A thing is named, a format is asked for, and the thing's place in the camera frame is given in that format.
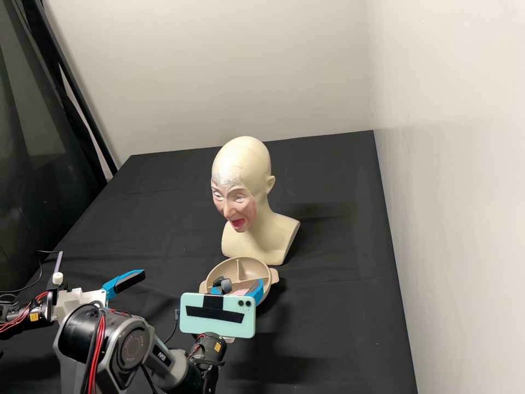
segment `red lips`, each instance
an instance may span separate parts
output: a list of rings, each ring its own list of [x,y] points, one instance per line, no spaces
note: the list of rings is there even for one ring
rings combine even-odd
[[[244,219],[237,219],[234,221],[230,221],[230,223],[233,227],[239,228],[239,227],[242,227],[242,225],[244,224]]]

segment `table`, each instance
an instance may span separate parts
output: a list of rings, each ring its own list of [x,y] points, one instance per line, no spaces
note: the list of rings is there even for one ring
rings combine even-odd
[[[217,393],[416,393],[373,132],[266,145],[277,178],[270,205],[301,227],[255,337],[228,347]],[[226,259],[209,189],[218,149],[130,157],[57,246],[66,280],[89,291],[144,268],[146,279],[111,305],[168,336],[180,295]],[[44,265],[34,294],[52,269]],[[0,391],[60,392],[56,331],[0,342]],[[177,332],[169,345],[192,343]],[[150,392],[141,372],[129,392]]]

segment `mint green phone case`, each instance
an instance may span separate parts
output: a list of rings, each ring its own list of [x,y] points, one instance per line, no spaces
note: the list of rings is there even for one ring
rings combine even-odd
[[[221,337],[251,338],[255,335],[255,299],[245,295],[184,293],[180,298],[179,325],[180,331],[187,334],[213,332]]]

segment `mannequin nose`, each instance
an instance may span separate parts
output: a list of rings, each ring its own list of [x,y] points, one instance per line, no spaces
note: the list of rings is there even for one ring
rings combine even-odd
[[[229,206],[229,204],[227,202],[224,203],[224,208],[223,208],[223,216],[228,219],[233,213],[235,212],[235,209],[231,206]]]

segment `mannequin head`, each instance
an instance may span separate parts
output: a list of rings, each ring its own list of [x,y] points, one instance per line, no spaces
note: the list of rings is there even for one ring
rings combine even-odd
[[[257,215],[264,215],[267,195],[275,183],[270,154],[253,137],[226,143],[212,165],[212,198],[217,210],[238,233],[248,230]]]

